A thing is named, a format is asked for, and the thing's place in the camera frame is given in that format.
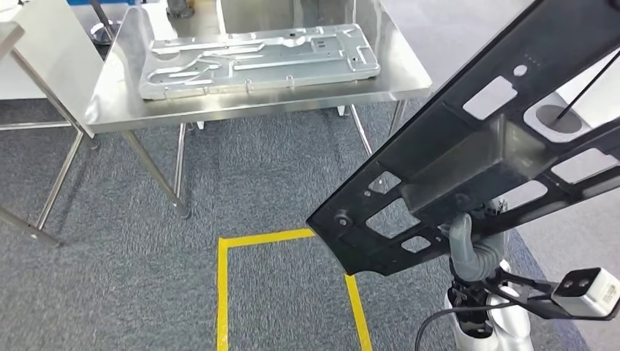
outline sheet metal part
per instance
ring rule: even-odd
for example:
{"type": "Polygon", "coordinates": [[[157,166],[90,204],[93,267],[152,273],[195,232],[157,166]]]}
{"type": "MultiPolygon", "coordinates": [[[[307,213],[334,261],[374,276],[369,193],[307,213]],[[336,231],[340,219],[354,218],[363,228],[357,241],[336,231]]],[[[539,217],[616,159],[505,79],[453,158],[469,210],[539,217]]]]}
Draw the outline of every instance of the sheet metal part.
{"type": "Polygon", "coordinates": [[[140,79],[143,99],[252,93],[363,80],[379,74],[357,24],[155,40],[140,79]]]}
{"type": "Polygon", "coordinates": [[[609,1],[534,1],[346,180],[308,218],[309,226],[347,273],[390,275],[447,253],[438,226],[530,180],[547,192],[474,220],[474,240],[619,187],[618,165],[577,183],[552,169],[590,148],[620,159],[620,118],[572,134],[524,118],[533,104],[618,46],[620,12],[609,1]],[[515,73],[520,66],[525,74],[515,73]],[[464,105],[497,78],[509,82],[515,96],[486,118],[466,112],[464,105]],[[384,172],[400,183],[385,194],[369,189],[384,172]],[[399,199],[420,223],[392,238],[368,227],[368,219],[399,199]],[[405,249],[413,238],[428,247],[405,249]]]}

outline black cable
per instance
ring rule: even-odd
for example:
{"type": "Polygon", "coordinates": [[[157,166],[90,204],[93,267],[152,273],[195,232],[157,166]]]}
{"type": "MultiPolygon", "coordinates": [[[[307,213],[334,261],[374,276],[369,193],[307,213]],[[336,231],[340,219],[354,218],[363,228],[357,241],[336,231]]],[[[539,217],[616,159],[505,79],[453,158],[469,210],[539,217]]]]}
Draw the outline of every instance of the black cable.
{"type": "Polygon", "coordinates": [[[489,311],[492,309],[503,309],[505,307],[515,306],[513,302],[500,303],[499,305],[493,306],[476,306],[476,307],[455,307],[453,309],[444,309],[439,312],[435,312],[428,316],[422,325],[420,325],[420,329],[417,330],[417,335],[415,336],[415,345],[413,350],[420,351],[420,344],[422,343],[422,335],[424,334],[424,330],[428,327],[431,322],[436,320],[441,316],[445,316],[450,313],[458,313],[458,312],[480,312],[480,311],[489,311]]]}
{"type": "Polygon", "coordinates": [[[592,85],[594,85],[594,83],[596,83],[597,80],[599,78],[601,78],[602,74],[605,73],[605,71],[608,70],[609,67],[611,67],[613,62],[618,57],[620,57],[620,50],[618,50],[616,55],[614,55],[611,58],[611,60],[597,73],[597,75],[595,75],[594,78],[592,78],[592,80],[590,80],[590,83],[588,83],[587,86],[585,86],[583,89],[581,89],[581,91],[579,91],[579,94],[577,94],[577,96],[570,102],[570,104],[568,104],[568,106],[566,106],[566,108],[563,109],[562,112],[560,112],[560,114],[556,117],[555,121],[561,120],[562,117],[564,117],[568,113],[568,110],[570,110],[572,108],[572,106],[577,102],[577,100],[579,100],[588,91],[588,89],[590,89],[592,87],[592,85]]]}

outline floor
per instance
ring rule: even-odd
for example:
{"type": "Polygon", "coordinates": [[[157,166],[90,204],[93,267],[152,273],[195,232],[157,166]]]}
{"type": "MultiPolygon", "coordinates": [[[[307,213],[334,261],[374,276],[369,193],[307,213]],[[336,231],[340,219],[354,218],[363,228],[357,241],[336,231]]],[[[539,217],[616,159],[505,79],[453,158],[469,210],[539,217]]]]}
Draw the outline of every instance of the floor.
{"type": "MultiPolygon", "coordinates": [[[[385,0],[385,6],[438,86],[523,3],[385,0]]],[[[423,103],[412,100],[408,116],[423,103]]],[[[374,148],[387,136],[393,108],[358,107],[374,148]]],[[[0,122],[25,118],[58,116],[43,101],[0,102],[0,122]]],[[[168,178],[177,134],[138,132],[168,178]]],[[[2,132],[0,203],[36,220],[72,138],[69,129],[2,132]]],[[[97,151],[81,148],[47,226],[65,247],[40,246],[0,224],[2,349],[213,350],[218,238],[303,227],[366,157],[352,119],[335,110],[208,124],[188,135],[184,195],[192,217],[180,220],[120,135],[99,141],[97,151]]],[[[603,220],[614,220],[608,206],[617,203],[617,195],[606,197],[592,210],[601,218],[600,235],[609,233],[603,220]]],[[[601,252],[583,235],[585,225],[575,224],[579,218],[566,214],[519,228],[520,235],[512,231],[508,259],[516,271],[556,278],[583,266],[583,255],[550,257],[550,245],[571,253],[577,246],[545,242],[543,233],[583,238],[582,251],[601,252]]],[[[620,267],[602,256],[588,264],[620,267]]],[[[342,271],[320,240],[231,249],[228,277],[231,350],[360,349],[342,271]]],[[[387,278],[356,279],[372,348],[412,350],[420,322],[442,308],[450,275],[443,257],[387,278]]],[[[612,323],[580,324],[582,338],[571,322],[531,321],[536,350],[612,350],[616,338],[604,339],[612,323]]],[[[446,321],[436,322],[423,350],[453,349],[446,321]]]]}

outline black frame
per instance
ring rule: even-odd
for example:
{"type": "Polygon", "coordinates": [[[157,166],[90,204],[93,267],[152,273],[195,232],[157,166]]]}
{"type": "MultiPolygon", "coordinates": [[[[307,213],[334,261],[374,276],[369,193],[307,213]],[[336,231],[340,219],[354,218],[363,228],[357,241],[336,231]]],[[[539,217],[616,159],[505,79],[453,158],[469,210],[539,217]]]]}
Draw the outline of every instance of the black frame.
{"type": "Polygon", "coordinates": [[[529,107],[618,46],[620,7],[615,2],[535,1],[346,180],[308,225],[348,274],[387,276],[448,253],[439,225],[532,179],[547,193],[498,216],[475,219],[475,241],[619,187],[620,167],[576,184],[551,168],[590,148],[620,159],[620,118],[567,143],[551,142],[523,120],[529,107]],[[519,65],[527,66],[523,76],[513,74],[519,65]],[[483,121],[467,113],[462,106],[499,76],[517,96],[483,121]],[[400,184],[386,194],[370,189],[386,171],[400,184]],[[419,224],[394,238],[366,225],[399,198],[419,224]],[[404,249],[402,243],[415,236],[430,246],[418,252],[404,249]]]}

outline yellow tape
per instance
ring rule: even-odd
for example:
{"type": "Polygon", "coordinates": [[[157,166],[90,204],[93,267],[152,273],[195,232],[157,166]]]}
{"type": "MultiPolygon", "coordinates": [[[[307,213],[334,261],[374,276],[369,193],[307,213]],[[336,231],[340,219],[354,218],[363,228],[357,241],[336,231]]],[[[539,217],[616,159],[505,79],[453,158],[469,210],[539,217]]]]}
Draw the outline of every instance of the yellow tape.
{"type": "Polygon", "coordinates": [[[348,276],[346,274],[344,275],[344,282],[347,283],[347,290],[349,290],[353,319],[355,320],[355,327],[358,329],[358,337],[360,338],[362,351],[372,351],[370,333],[368,332],[366,317],[364,317],[364,310],[362,309],[362,300],[360,300],[358,283],[355,281],[354,276],[348,276]]]}
{"type": "MultiPolygon", "coordinates": [[[[240,238],[220,238],[217,247],[217,351],[228,351],[228,249],[275,243],[278,241],[311,238],[314,233],[308,229],[287,230],[279,233],[249,235],[240,238]]],[[[370,334],[362,310],[362,302],[355,277],[344,276],[347,283],[355,327],[358,330],[362,351],[372,351],[370,334]]]]}
{"type": "Polygon", "coordinates": [[[224,239],[228,247],[250,246],[275,243],[277,241],[295,240],[301,238],[311,238],[314,233],[310,229],[287,230],[285,232],[242,236],[240,238],[224,239]]]}
{"type": "Polygon", "coordinates": [[[228,351],[228,243],[217,241],[217,351],[228,351]]]}

